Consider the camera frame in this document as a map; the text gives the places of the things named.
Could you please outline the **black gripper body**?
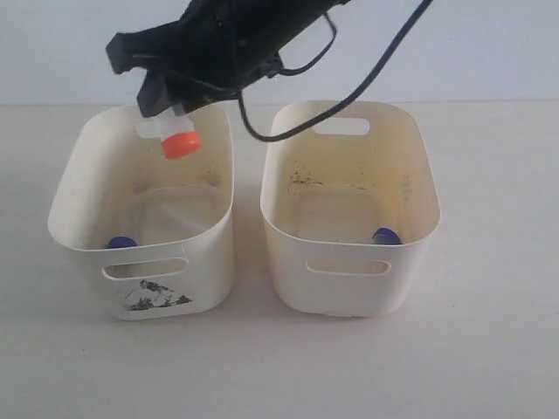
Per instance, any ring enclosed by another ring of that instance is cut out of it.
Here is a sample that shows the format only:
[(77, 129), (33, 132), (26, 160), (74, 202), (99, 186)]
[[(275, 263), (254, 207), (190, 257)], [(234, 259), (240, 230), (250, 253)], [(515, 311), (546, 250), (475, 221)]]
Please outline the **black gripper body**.
[(114, 35), (106, 47), (113, 72), (134, 68), (160, 73), (175, 105), (188, 85), (248, 87), (284, 69), (280, 54), (259, 33), (261, 25), (223, 12), (191, 17), (144, 31)]

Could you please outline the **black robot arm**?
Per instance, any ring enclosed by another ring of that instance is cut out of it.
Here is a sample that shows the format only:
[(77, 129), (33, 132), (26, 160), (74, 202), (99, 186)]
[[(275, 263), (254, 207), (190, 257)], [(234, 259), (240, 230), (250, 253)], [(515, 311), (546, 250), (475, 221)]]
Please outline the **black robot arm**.
[(116, 74), (146, 76), (137, 93), (141, 115), (181, 105), (192, 113), (234, 100), (238, 91), (282, 72), (279, 51), (335, 1), (192, 1), (175, 21), (118, 32), (106, 47)]

